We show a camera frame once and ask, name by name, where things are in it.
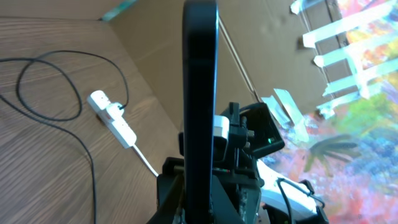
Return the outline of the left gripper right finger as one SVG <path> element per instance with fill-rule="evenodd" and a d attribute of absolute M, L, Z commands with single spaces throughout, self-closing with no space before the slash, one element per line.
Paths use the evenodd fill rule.
<path fill-rule="evenodd" d="M 211 200 L 215 224 L 244 224 L 215 175 L 211 180 Z"/>

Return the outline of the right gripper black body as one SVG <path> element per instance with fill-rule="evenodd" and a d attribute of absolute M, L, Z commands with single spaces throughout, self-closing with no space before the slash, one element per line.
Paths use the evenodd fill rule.
<path fill-rule="evenodd" d="M 264 180 L 251 149 L 258 131 L 238 103 L 209 123 L 189 119 L 178 135 L 181 158 L 157 177 L 156 223 L 255 223 Z"/>

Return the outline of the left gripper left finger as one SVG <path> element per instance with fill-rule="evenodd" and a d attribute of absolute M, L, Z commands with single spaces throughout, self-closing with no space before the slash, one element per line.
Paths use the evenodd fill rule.
<path fill-rule="evenodd" d="M 175 176 L 163 203 L 160 203 L 156 213 L 147 224 L 172 224 L 175 218 L 181 217 L 181 204 L 184 199 L 184 177 L 182 174 Z"/>

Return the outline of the Samsung Galaxy smartphone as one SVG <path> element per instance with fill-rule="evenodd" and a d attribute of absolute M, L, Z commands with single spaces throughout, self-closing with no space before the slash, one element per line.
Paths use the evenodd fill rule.
<path fill-rule="evenodd" d="M 209 223 L 218 5 L 185 1 L 182 22 L 185 219 Z"/>

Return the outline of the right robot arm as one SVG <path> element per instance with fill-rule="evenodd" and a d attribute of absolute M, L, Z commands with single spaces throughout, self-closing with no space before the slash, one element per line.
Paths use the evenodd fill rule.
<path fill-rule="evenodd" d="M 325 203 L 307 180 L 293 181 L 262 158 L 284 141 L 265 103 L 184 107 L 180 158 L 157 177 L 152 223 L 327 223 Z"/>

